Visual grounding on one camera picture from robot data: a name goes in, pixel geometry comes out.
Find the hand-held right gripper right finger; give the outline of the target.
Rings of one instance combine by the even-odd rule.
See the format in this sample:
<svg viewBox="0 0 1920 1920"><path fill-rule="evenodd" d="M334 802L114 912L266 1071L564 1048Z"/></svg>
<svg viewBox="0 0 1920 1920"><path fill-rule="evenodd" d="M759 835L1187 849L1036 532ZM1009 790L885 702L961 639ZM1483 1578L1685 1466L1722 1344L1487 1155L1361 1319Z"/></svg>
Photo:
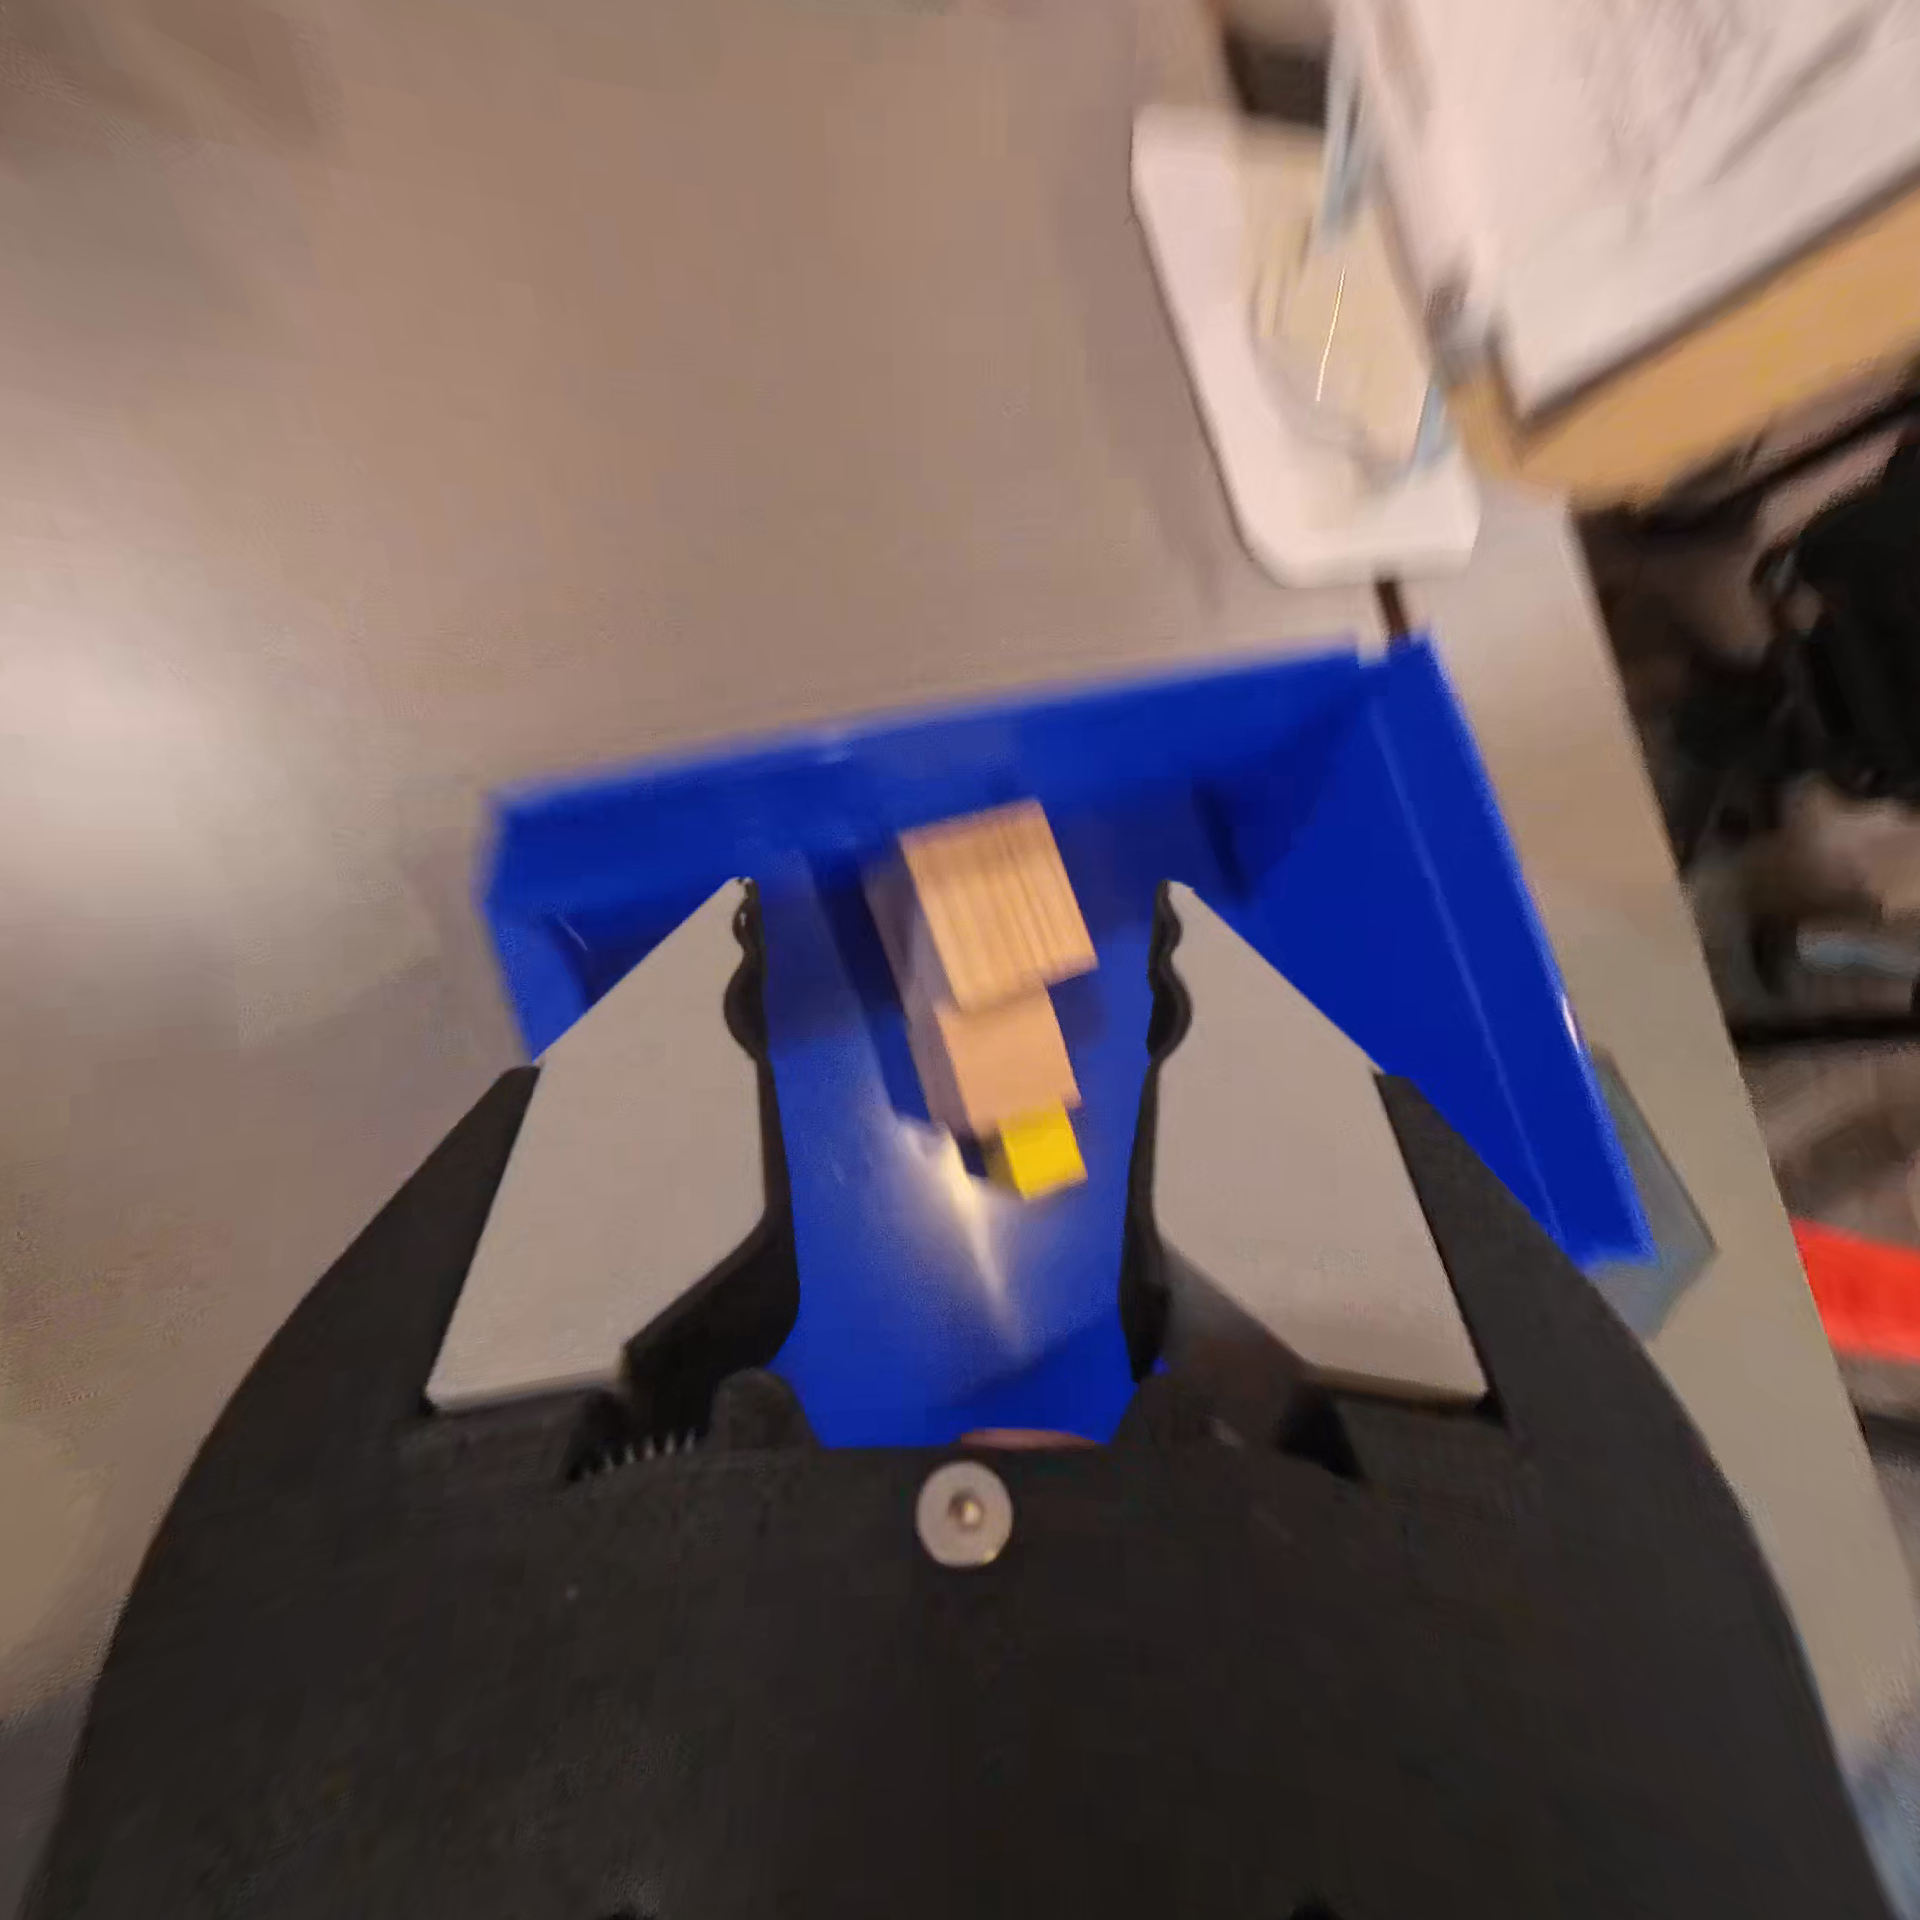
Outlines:
<svg viewBox="0 0 1920 1920"><path fill-rule="evenodd" d="M1487 1376L1373 1055L1184 884L1150 936L1119 1325L1138 1379L1478 1404Z"/></svg>

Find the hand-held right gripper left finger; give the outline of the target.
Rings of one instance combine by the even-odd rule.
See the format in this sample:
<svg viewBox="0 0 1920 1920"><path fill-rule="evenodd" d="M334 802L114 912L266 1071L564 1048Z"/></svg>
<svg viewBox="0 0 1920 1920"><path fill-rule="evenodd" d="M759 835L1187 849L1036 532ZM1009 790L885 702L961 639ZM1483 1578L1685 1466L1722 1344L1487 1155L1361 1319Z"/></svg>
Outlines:
<svg viewBox="0 0 1920 1920"><path fill-rule="evenodd" d="M728 879L542 1052L425 1398L710 1414L795 1322L766 934Z"/></svg>

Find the yellow cube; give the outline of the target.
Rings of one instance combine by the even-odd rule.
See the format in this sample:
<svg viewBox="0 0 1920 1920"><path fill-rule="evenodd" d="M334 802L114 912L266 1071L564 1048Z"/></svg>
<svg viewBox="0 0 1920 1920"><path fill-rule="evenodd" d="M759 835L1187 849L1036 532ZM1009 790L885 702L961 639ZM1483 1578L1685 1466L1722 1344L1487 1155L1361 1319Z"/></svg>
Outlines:
<svg viewBox="0 0 1920 1920"><path fill-rule="evenodd" d="M1009 1117L983 1137L983 1172L1024 1202L1039 1202L1087 1181L1087 1165L1065 1102Z"/></svg>

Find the blue plastic bin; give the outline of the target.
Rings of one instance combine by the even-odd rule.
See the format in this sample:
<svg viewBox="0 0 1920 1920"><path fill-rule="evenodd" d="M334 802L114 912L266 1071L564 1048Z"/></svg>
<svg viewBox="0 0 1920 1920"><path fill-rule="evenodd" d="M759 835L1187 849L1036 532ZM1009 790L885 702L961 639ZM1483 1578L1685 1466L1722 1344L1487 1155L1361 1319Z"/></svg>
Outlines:
<svg viewBox="0 0 1920 1920"><path fill-rule="evenodd" d="M1099 967L1055 992L1081 1187L1024 1202L927 1117L858 878L1039 802ZM1125 1191L1163 884L1409 1079L1575 1266L1645 1260L1619 1130L1427 642L855 715L493 802L482 912L530 1052L728 879L759 895L801 1260L778 1369L831 1446L1097 1439L1132 1397Z"/></svg>

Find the medium wooden cube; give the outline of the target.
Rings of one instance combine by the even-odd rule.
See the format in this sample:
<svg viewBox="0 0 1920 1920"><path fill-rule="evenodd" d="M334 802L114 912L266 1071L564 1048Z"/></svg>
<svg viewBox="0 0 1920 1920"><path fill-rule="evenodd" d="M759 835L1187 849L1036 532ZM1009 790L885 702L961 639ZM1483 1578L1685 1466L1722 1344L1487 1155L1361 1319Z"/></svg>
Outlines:
<svg viewBox="0 0 1920 1920"><path fill-rule="evenodd" d="M974 1011L916 998L902 1026L927 1117L961 1142L984 1142L1042 1111L1081 1106L1046 989Z"/></svg>

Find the large wooden cube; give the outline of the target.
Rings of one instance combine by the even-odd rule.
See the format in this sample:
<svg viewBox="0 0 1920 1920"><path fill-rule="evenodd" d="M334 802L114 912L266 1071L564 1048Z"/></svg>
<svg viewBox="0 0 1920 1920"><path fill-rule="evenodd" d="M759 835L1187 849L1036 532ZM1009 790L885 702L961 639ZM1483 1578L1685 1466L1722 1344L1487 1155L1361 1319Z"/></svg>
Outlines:
<svg viewBox="0 0 1920 1920"><path fill-rule="evenodd" d="M901 999L992 1011L1099 967L1039 802L902 834L858 878Z"/></svg>

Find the wooden stand board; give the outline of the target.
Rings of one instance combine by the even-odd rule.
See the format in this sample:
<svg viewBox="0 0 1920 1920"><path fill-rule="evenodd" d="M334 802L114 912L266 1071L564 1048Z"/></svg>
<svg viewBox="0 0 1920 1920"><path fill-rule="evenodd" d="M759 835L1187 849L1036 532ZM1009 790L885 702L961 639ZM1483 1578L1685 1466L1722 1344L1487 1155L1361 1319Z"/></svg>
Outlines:
<svg viewBox="0 0 1920 1920"><path fill-rule="evenodd" d="M1475 470L1579 511L1638 507L1917 368L1917 193L1845 230L1678 344L1524 416L1499 372L1452 394Z"/></svg>

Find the printed instruction sheet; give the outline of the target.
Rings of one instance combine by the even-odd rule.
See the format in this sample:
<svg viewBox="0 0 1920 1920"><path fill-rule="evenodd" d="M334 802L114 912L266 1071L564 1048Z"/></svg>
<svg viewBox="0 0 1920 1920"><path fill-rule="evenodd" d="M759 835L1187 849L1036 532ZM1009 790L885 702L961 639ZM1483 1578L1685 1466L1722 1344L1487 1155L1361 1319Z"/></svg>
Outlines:
<svg viewBox="0 0 1920 1920"><path fill-rule="evenodd" d="M1336 3L1417 277L1524 416L1917 182L1914 3Z"/></svg>

